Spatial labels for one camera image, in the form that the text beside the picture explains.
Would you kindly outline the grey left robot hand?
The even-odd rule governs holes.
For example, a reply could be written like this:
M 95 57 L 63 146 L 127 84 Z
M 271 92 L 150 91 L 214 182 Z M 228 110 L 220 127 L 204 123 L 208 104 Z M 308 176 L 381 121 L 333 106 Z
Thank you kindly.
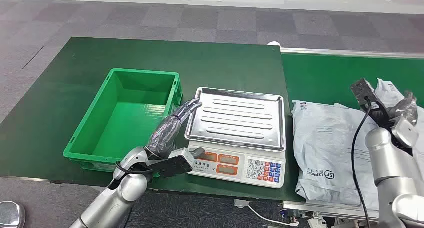
M 200 98 L 193 98 L 163 119 L 144 147 L 150 160 L 161 160 L 169 157 L 171 152 L 176 149 L 175 139 L 183 123 L 201 105 Z

